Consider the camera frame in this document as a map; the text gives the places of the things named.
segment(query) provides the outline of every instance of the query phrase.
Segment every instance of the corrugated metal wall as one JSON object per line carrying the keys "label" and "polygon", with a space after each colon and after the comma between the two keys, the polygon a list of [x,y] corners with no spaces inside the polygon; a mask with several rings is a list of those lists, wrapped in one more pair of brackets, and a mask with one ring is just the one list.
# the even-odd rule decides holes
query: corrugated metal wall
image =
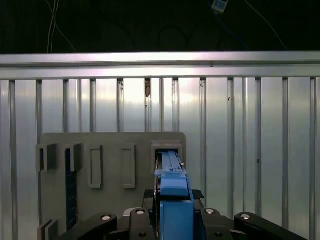
{"label": "corrugated metal wall", "polygon": [[42,133],[144,131],[186,135],[187,171],[207,206],[320,239],[319,79],[0,81],[2,239],[37,238]]}

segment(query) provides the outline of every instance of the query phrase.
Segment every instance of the blue plastic part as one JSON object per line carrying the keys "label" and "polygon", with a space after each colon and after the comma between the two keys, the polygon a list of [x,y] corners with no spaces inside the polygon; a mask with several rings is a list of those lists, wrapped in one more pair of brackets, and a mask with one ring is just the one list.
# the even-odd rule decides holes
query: blue plastic part
{"label": "blue plastic part", "polygon": [[194,239],[194,203],[186,201],[161,201],[160,236],[162,240]]}
{"label": "blue plastic part", "polygon": [[174,151],[162,153],[161,196],[188,197],[186,173],[180,166],[181,160]]}
{"label": "blue plastic part", "polygon": [[195,200],[189,175],[180,163],[174,151],[162,152],[162,170],[154,173],[160,177],[161,196],[177,197],[160,202],[161,240],[194,239]]}

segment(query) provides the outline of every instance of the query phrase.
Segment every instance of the aluminum rail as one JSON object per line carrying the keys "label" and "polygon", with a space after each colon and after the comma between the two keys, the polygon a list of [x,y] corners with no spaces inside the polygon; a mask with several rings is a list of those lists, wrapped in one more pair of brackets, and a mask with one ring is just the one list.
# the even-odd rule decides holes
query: aluminum rail
{"label": "aluminum rail", "polygon": [[320,64],[320,51],[142,52],[0,55],[3,67],[70,67],[128,65]]}
{"label": "aluminum rail", "polygon": [[0,80],[85,78],[318,77],[320,64],[249,66],[0,67]]}

